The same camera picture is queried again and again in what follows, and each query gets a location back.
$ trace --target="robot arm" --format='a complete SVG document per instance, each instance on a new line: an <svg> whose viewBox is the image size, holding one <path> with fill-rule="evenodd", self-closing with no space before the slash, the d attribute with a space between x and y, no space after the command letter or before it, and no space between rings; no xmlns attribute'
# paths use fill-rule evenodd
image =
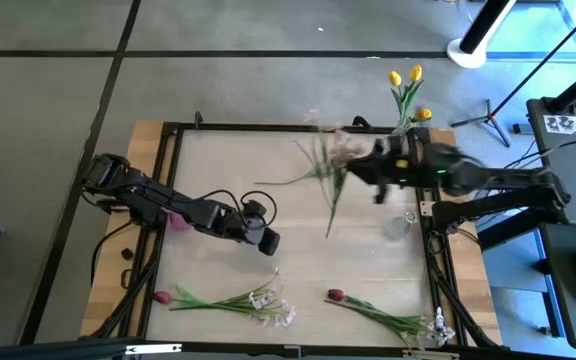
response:
<svg viewBox="0 0 576 360"><path fill-rule="evenodd" d="M183 216L197 231L255 245L268 256L279 245L279 234L267 227L266 209L258 202L242 201L240 210L205 197L192 199L152 180L121 156L95 156L82 182L85 191L110 196L115 205L127 206L132 222L140 226L160 228L167 219L166 209Z"/></svg>
<svg viewBox="0 0 576 360"><path fill-rule="evenodd" d="M365 183L377 185L375 202L378 204L384 202L391 184L417 188L439 186L450 196L461 196L478 189L504 191L464 203L434 203L433 222L438 230L519 207L529 207L551 215L549 219L567 222L562 210L570 201L570 195L565 192L559 178L548 169L485 168L476 159L446 144L424 145L422 161L415 164L397 146L391 144L386 151L383 142L377 140L369 155L350 160L347 169Z"/></svg>

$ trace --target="red tulip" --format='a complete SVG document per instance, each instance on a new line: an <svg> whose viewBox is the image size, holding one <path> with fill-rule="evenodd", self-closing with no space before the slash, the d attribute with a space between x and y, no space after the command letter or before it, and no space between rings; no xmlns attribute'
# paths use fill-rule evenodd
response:
<svg viewBox="0 0 576 360"><path fill-rule="evenodd" d="M330 289L328 290L328 299L333 301L344 301L346 295L344 292L339 289Z"/></svg>
<svg viewBox="0 0 576 360"><path fill-rule="evenodd" d="M164 305L170 304L170 300L172 300L170 294L165 291L157 291L152 298L156 302Z"/></svg>

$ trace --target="pink object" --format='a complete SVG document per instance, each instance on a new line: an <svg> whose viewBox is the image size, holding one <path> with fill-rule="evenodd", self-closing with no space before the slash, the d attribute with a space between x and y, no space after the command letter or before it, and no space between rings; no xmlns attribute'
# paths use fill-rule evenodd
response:
<svg viewBox="0 0 576 360"><path fill-rule="evenodd" d="M152 299L155 300L156 302L163 304L163 305L168 305L170 304L170 300L172 300L172 298L170 297L170 294L165 292L165 291L157 291L153 296Z"/></svg>
<svg viewBox="0 0 576 360"><path fill-rule="evenodd" d="M330 289L328 290L328 299L333 301L344 301L346 295L343 291L339 289Z"/></svg>
<svg viewBox="0 0 576 360"><path fill-rule="evenodd" d="M186 222L186 220L184 220L183 216L172 211L168 212L168 219L170 220L172 228L177 231L186 231L192 227Z"/></svg>

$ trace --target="tulip bud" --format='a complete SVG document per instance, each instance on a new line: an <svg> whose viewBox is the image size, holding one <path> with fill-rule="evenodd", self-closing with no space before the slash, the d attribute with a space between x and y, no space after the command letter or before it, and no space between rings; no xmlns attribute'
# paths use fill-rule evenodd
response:
<svg viewBox="0 0 576 360"><path fill-rule="evenodd" d="M328 299L333 301L343 301L346 298L344 292L339 289L328 290Z"/></svg>
<svg viewBox="0 0 576 360"><path fill-rule="evenodd" d="M421 65L415 65L410 70L410 81L421 80Z"/></svg>
<svg viewBox="0 0 576 360"><path fill-rule="evenodd" d="M165 292L165 291L157 291L153 296L152 299L155 300L156 302L163 304L163 305L168 305L170 304L170 294Z"/></svg>
<svg viewBox="0 0 576 360"><path fill-rule="evenodd" d="M392 86L401 85L401 76L396 71L391 71L389 78Z"/></svg>
<svg viewBox="0 0 576 360"><path fill-rule="evenodd" d="M415 112L415 120L417 120L417 121L430 120L431 117L432 117L432 112L428 108L418 109Z"/></svg>

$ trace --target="sticker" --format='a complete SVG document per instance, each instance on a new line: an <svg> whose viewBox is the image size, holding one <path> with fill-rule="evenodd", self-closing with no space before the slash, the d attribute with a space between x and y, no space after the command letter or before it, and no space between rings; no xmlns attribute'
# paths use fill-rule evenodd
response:
<svg viewBox="0 0 576 360"><path fill-rule="evenodd" d="M576 131L576 116L544 115L546 131L555 134L572 134Z"/></svg>

